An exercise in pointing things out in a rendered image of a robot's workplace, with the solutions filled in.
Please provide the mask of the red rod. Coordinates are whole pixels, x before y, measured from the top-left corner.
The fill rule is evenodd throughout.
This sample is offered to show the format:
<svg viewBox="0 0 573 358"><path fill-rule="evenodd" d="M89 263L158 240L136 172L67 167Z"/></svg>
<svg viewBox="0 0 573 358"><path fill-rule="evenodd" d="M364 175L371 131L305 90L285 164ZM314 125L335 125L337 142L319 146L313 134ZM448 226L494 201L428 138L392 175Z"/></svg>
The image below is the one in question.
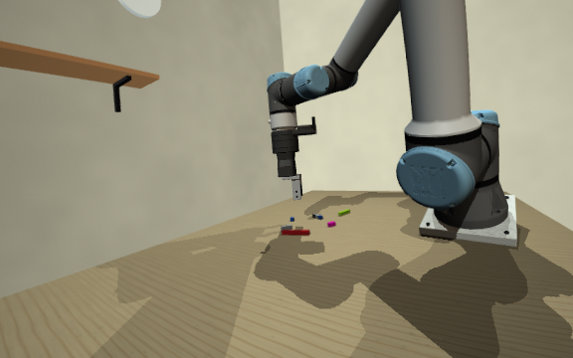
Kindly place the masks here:
<svg viewBox="0 0 573 358"><path fill-rule="evenodd" d="M282 230L282 235L309 235L309 230Z"/></svg>

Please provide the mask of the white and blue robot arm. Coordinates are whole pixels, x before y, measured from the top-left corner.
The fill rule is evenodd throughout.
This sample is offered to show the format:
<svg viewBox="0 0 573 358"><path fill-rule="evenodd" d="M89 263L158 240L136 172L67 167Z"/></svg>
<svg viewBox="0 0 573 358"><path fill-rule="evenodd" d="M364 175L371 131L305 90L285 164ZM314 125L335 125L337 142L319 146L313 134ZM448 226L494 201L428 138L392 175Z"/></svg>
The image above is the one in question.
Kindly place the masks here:
<svg viewBox="0 0 573 358"><path fill-rule="evenodd" d="M508 215L499 123L493 110L471 111L466 0L365 0L329 65L268 77L270 115L352 88L399 11L413 117L404 129L399 185L446 225L497 226Z"/></svg>

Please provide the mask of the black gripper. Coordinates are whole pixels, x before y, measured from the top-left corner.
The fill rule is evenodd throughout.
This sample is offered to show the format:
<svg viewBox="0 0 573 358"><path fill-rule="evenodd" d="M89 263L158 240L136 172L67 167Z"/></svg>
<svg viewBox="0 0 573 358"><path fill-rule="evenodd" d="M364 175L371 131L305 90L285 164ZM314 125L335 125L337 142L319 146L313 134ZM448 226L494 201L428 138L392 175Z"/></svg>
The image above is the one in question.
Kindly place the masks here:
<svg viewBox="0 0 573 358"><path fill-rule="evenodd" d="M293 199L301 200L301 174L296 174L295 153L299 152L299 136L316 134L315 116L311 118L310 125L297 125L296 113L293 112L272 114L270 119L273 154L278 158L278 175L283 180L291 180Z"/></svg>

